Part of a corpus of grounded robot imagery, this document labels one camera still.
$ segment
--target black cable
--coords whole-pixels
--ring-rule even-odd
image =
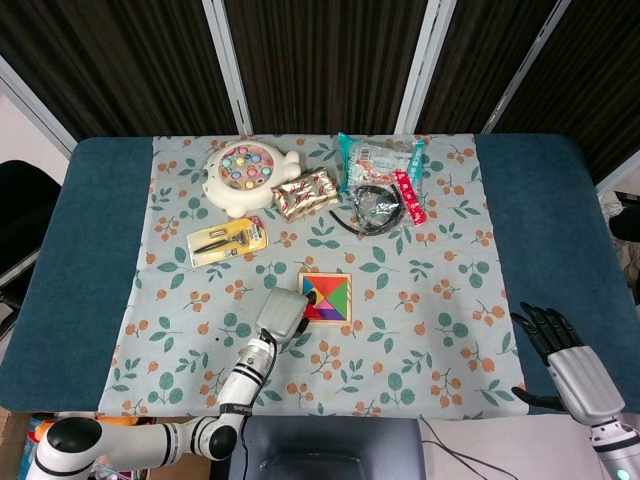
[[[513,473],[508,472],[500,467],[496,467],[495,465],[492,465],[490,463],[487,462],[483,462],[482,460],[479,460],[475,457],[472,457],[470,455],[466,455],[464,453],[461,452],[457,452],[449,447],[447,447],[444,442],[442,440],[440,440],[440,437],[438,436],[438,434],[436,433],[436,431],[433,429],[433,427],[431,426],[431,424],[429,422],[427,422],[427,420],[420,415],[420,420],[422,420],[422,422],[429,427],[429,430],[431,430],[431,433],[433,433],[433,436],[436,438],[437,442],[433,442],[431,440],[423,440],[422,443],[433,443],[434,445],[438,445],[440,448],[442,448],[445,452],[447,452],[449,455],[451,455],[453,458],[455,458],[456,460],[458,460],[460,463],[464,464],[469,470],[471,470],[473,473],[475,473],[476,475],[478,475],[479,477],[483,478],[484,480],[487,480],[487,478],[485,476],[483,476],[482,474],[480,474],[477,470],[475,470],[473,467],[471,467],[470,465],[468,465],[464,460],[462,460],[461,458],[458,457],[463,457],[466,458],[468,460],[471,460],[473,462],[479,463],[480,465],[484,465],[485,467],[489,467],[497,472],[501,472],[504,473],[505,475],[509,475],[511,478],[513,478],[514,480],[519,480],[518,477],[516,477]]]
[[[377,195],[378,197],[384,199],[386,204],[396,205],[395,207],[393,207],[393,210],[391,211],[391,215],[389,216],[389,219],[386,222],[384,222],[382,225],[375,225],[365,220],[364,229],[356,230],[355,228],[351,227],[350,225],[347,225],[342,220],[340,220],[340,218],[335,214],[333,210],[329,211],[329,215],[331,215],[331,217],[333,217],[333,219],[336,222],[338,222],[338,224],[342,228],[344,228],[348,232],[353,233],[354,235],[375,236],[375,235],[382,235],[383,233],[387,233],[389,230],[395,227],[398,223],[400,223],[400,220],[402,220],[402,214],[404,213],[402,197],[400,196],[400,192],[398,192],[398,189],[396,188],[395,185],[391,185],[391,189],[393,190],[393,192],[390,192],[389,190],[382,188],[378,185],[363,185],[361,187],[356,188],[353,192],[353,195],[355,197],[354,203],[356,206],[356,216],[358,217],[359,220],[362,220],[365,218],[365,216],[360,213],[360,210],[361,210],[360,205],[362,204],[362,199],[365,195],[369,195],[369,194]]]
[[[267,374],[264,377],[264,380],[266,382],[267,379],[271,376],[273,367],[276,364],[276,357],[278,356],[278,343],[273,338],[273,335],[271,335],[264,328],[260,331],[260,337],[264,337],[269,341],[271,345],[273,345],[273,358],[271,359],[271,365],[269,365],[269,370],[267,371]],[[253,403],[256,401],[256,398],[258,398],[258,395],[260,395],[261,390],[262,390],[262,386],[259,389],[257,389],[256,393],[253,395],[253,399],[251,399],[251,403],[249,404],[251,408],[253,408]],[[242,426],[240,427],[240,440],[242,441],[242,448],[244,450],[244,472],[242,474],[242,480],[246,480],[247,469],[249,468],[249,449],[247,448],[247,443],[244,439],[244,429],[247,426],[247,420],[248,418],[244,417],[244,420],[242,421]]]

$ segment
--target wall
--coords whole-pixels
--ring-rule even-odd
[[[23,160],[62,185],[69,161],[0,93],[0,163]]]

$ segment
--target colorful puzzle pieces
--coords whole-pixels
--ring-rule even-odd
[[[304,316],[312,323],[351,323],[351,275],[348,273],[300,273],[299,290],[314,292],[316,301]]]

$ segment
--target dark curtain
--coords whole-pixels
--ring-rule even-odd
[[[2,0],[0,54],[76,140],[237,133],[201,0]]]
[[[392,133],[424,0],[227,0],[256,133]]]
[[[416,131],[480,132],[555,0],[458,0]]]
[[[567,134],[595,182],[639,150],[640,2],[572,2],[494,132]]]

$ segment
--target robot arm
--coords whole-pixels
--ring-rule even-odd
[[[517,313],[511,318],[531,340],[560,397],[539,397],[519,387],[513,393],[530,405],[568,411],[591,428],[591,446],[612,479],[640,479],[640,434],[619,422],[624,400],[598,355],[557,311],[521,306],[531,320]]]
[[[228,458],[273,369],[277,344],[306,328],[308,321],[301,321],[301,317],[308,302],[307,297],[295,292],[279,288],[271,291],[256,320],[260,337],[249,342],[218,395],[219,418],[139,427],[66,418],[43,437],[27,479],[85,480],[93,462],[101,457],[118,471],[170,465],[184,453],[213,461]]]

